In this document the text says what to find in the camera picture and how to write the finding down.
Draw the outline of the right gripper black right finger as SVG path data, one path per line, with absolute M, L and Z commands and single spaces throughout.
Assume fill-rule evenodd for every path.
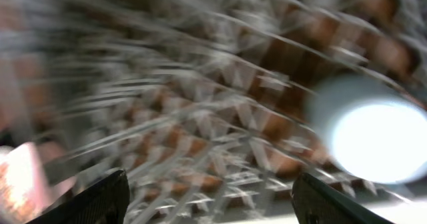
M 292 207 L 299 224 L 393 224 L 308 173 L 294 181 Z

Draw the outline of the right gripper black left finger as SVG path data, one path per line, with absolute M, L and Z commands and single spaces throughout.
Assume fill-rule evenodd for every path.
M 129 205 L 129 184 L 118 170 L 28 224 L 123 224 Z

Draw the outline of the blue cup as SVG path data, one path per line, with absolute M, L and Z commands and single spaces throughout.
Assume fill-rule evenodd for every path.
M 333 77 L 314 91 L 306 118 L 337 168 L 381 184 L 426 176 L 423 108 L 361 75 Z

